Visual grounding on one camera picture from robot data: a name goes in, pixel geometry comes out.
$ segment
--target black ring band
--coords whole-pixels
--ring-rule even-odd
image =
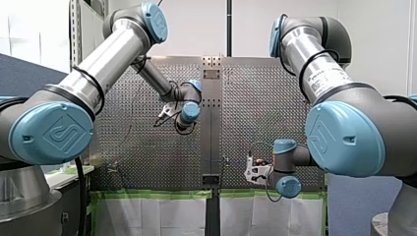
[[[338,62],[339,59],[340,59],[340,56],[336,51],[334,51],[332,49],[325,49],[323,51],[317,52],[317,53],[313,54],[312,56],[310,56],[309,59],[307,59],[307,61],[304,63],[303,67],[300,70],[300,75],[298,77],[298,87],[300,88],[301,93],[303,93],[304,98],[308,101],[310,101],[310,100],[307,97],[307,94],[304,92],[304,86],[303,86],[304,73],[306,72],[306,69],[307,69],[307,67],[309,67],[310,63],[312,63],[314,60],[316,60],[318,57],[320,57],[321,55],[323,55],[325,53],[333,53],[336,56],[336,62]]]
[[[89,107],[81,99],[74,96],[72,93],[66,91],[65,89],[55,87],[55,86],[46,85],[41,90],[47,90],[47,91],[53,92],[55,94],[58,94],[60,96],[63,96],[65,98],[67,98],[68,100],[72,101],[76,105],[79,105],[81,108],[83,108],[86,111],[86,113],[89,115],[89,117],[91,118],[92,121],[95,120],[95,115],[91,111],[91,109],[89,109]]]
[[[101,98],[100,108],[97,110],[97,112],[95,112],[95,115],[100,114],[100,113],[101,113],[101,111],[102,111],[102,110],[103,110],[103,108],[104,108],[104,100],[105,100],[105,93],[104,93],[104,91],[103,91],[103,88],[101,87],[101,85],[100,85],[100,83],[98,82],[98,80],[96,80],[96,79],[95,79],[95,77],[94,77],[94,76],[92,76],[92,75],[90,75],[87,71],[85,71],[85,70],[83,70],[83,69],[80,69],[80,68],[78,68],[77,66],[74,66],[74,67],[73,67],[73,69],[74,69],[74,70],[76,70],[76,71],[78,71],[79,73],[81,73],[81,74],[83,74],[83,75],[85,75],[85,76],[89,77],[89,78],[93,81],[94,86],[95,86],[95,88],[98,90],[98,94],[100,95],[100,98]]]
[[[324,17],[320,17],[323,25],[323,35],[322,35],[322,47],[326,48],[326,43],[328,43],[328,20]]]
[[[28,99],[26,97],[13,97],[0,101],[0,112],[10,106],[25,103]]]
[[[294,174],[295,171],[283,171],[283,170],[273,170],[273,172],[280,173],[280,174]]]
[[[336,88],[332,88],[331,90],[329,90],[328,92],[326,92],[324,95],[322,95],[321,97],[319,97],[316,102],[314,103],[314,105],[317,105],[319,103],[324,102],[325,100],[327,100],[329,97],[335,95],[336,93],[343,91],[343,90],[347,90],[347,89],[354,89],[354,88],[365,88],[365,89],[373,89],[375,90],[374,87],[367,85],[367,84],[363,84],[363,83],[351,83],[351,84],[347,84],[344,86],[339,86]]]

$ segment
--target small object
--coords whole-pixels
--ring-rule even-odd
[[[275,189],[284,198],[293,199],[300,194],[301,184],[294,176],[284,176],[276,183]]]
[[[62,212],[61,214],[61,223],[65,224],[70,221],[70,214],[68,212]]]
[[[267,175],[271,172],[272,165],[263,159],[257,159],[253,165],[253,157],[247,156],[245,177],[250,183],[257,185],[265,185],[267,183]]]
[[[205,174],[203,175],[204,185],[217,185],[220,183],[220,176],[218,174]]]

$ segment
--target black cable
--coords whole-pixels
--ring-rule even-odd
[[[194,129],[196,128],[196,124],[197,124],[197,122],[194,122],[194,124],[193,124],[193,128],[191,129],[191,131],[189,131],[189,132],[187,132],[187,133],[184,133],[184,132],[180,131],[180,129],[178,128],[178,122],[177,122],[177,119],[178,119],[178,117],[180,116],[180,113],[181,113],[181,112],[178,112],[177,117],[175,117],[175,120],[174,120],[175,130],[177,131],[177,133],[178,133],[179,135],[182,135],[182,136],[188,136],[188,135],[191,135],[191,134],[193,133]]]
[[[279,51],[279,53],[278,53],[278,57],[279,57],[279,62],[281,63],[281,66],[282,66],[282,68],[288,73],[288,74],[290,74],[291,76],[296,76],[295,75],[295,73],[294,72],[292,72],[292,71],[290,71],[286,66],[285,66],[285,63],[284,63],[284,61],[282,60],[282,56],[281,56],[281,50],[280,50],[280,44],[281,44],[281,41],[282,41],[282,39],[283,39],[283,37],[281,37],[282,36],[282,25],[284,24],[284,18],[288,18],[288,16],[286,15],[286,14],[282,14],[281,16],[280,16],[280,18],[279,18],[279,25],[278,25],[278,31],[279,31],[279,45],[278,45],[278,51]]]
[[[105,94],[104,94],[103,88],[101,87],[101,85],[100,85],[100,83],[98,82],[98,80],[96,80],[96,79],[95,79],[95,77],[94,77],[94,76],[92,76],[92,75],[90,75],[87,71],[85,71],[85,70],[83,70],[83,69],[81,69],[81,68],[79,68],[79,67],[77,67],[77,66],[74,66],[74,67],[73,67],[73,69],[74,69],[74,70],[76,70],[76,71],[78,71],[78,72],[80,72],[81,74],[83,74],[83,75],[85,75],[85,76],[89,77],[89,78],[93,81],[94,86],[95,86],[95,88],[98,90],[98,94],[100,95],[100,98],[101,98],[101,105],[100,105],[100,108],[97,110],[97,112],[95,112],[95,115],[100,114],[100,113],[101,113],[101,111],[102,111],[102,110],[103,110],[103,108],[104,108],[104,100],[105,100]]]
[[[273,170],[271,170],[271,171],[269,172],[269,174],[267,175],[267,182],[265,183],[265,192],[267,192],[267,197],[269,198],[269,200],[270,200],[271,202],[273,202],[273,203],[278,203],[278,202],[281,200],[282,195],[279,195],[279,197],[275,200],[275,199],[273,199],[273,198],[271,198],[271,197],[270,197],[269,192],[268,192],[268,186],[269,186],[269,176],[270,176],[270,174],[272,174],[272,172],[273,172]]]
[[[393,102],[396,102],[396,101],[404,102],[417,110],[417,103],[411,98],[408,98],[405,96],[399,96],[399,95],[387,95],[387,96],[384,96],[384,98],[387,100],[392,100]]]
[[[227,9],[226,9],[226,50],[227,57],[232,56],[232,0],[227,0]]]
[[[139,74],[143,69],[144,69],[144,67],[145,67],[145,65],[146,65],[146,63],[147,63],[147,61],[148,61],[148,57],[147,57],[147,55],[145,55],[144,56],[144,58],[142,58],[142,60],[141,61],[137,61],[137,60],[135,60],[132,64],[139,64],[139,67],[138,67],[138,69],[137,69],[137,74]]]
[[[301,90],[301,93],[303,93],[304,98],[310,102],[309,98],[307,97],[307,94],[304,92],[304,86],[303,86],[303,77],[304,77],[304,73],[306,72],[307,67],[310,65],[310,63],[312,63],[314,60],[316,60],[318,57],[320,57],[321,55],[328,53],[328,54],[334,54],[335,56],[335,61],[338,63],[338,61],[340,60],[340,56],[338,54],[337,51],[332,50],[332,49],[325,49],[323,51],[317,52],[315,54],[313,54],[312,56],[309,57],[309,59],[307,59],[307,61],[304,63],[303,67],[300,70],[300,75],[298,77],[298,87]]]
[[[86,218],[87,218],[87,185],[86,178],[84,176],[83,164],[80,157],[75,159],[77,166],[77,173],[80,183],[80,221],[79,221],[79,230],[78,235],[84,236],[84,230],[86,228]]]

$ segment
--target robotic arm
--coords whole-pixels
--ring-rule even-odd
[[[395,176],[417,187],[417,105],[412,98],[384,97],[350,79],[344,69],[351,44],[343,25],[332,18],[282,16],[270,39],[270,55],[298,78],[313,105],[305,126],[308,149],[292,140],[275,141],[270,168],[276,190],[283,197],[298,195],[299,181],[287,176],[296,165],[318,165],[351,177]],[[258,175],[253,168],[248,163],[247,178],[250,172]]]
[[[168,82],[147,61],[146,53],[166,40],[165,17],[152,3],[119,10],[105,20],[106,39],[58,85],[46,85],[28,100],[11,98],[0,105],[0,164],[58,164],[79,156],[89,145],[95,115],[105,95],[132,66],[166,102],[160,117],[175,118],[177,130],[192,126],[200,115],[202,85]]]

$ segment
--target pegboard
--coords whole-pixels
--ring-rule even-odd
[[[202,76],[200,58],[152,62],[170,81]],[[90,153],[100,164],[91,179],[94,190],[202,188],[201,126],[190,136],[179,136],[172,119],[153,127],[163,105],[133,69],[125,72],[106,96],[106,106],[95,123]]]
[[[298,81],[279,61],[261,58],[222,60],[222,188],[260,188],[246,181],[246,156],[254,142],[273,144],[275,139],[306,143],[304,124],[309,105]],[[254,146],[254,158],[271,160],[271,147]],[[303,191],[322,191],[324,172],[317,167],[297,167]]]
[[[90,158],[101,164],[91,179],[94,190],[199,190],[208,173],[221,175],[220,188],[261,188],[245,180],[250,144],[272,144],[275,139],[305,143],[309,107],[297,80],[276,60],[215,57],[214,66],[212,58],[152,59],[168,80],[203,80],[204,117],[187,137],[176,134],[172,121],[152,126],[163,102],[128,69],[107,95],[96,121]],[[255,146],[253,154],[271,159],[270,147]],[[111,170],[114,165],[117,172]],[[323,190],[324,173],[318,168],[299,167],[297,175],[303,191]]]

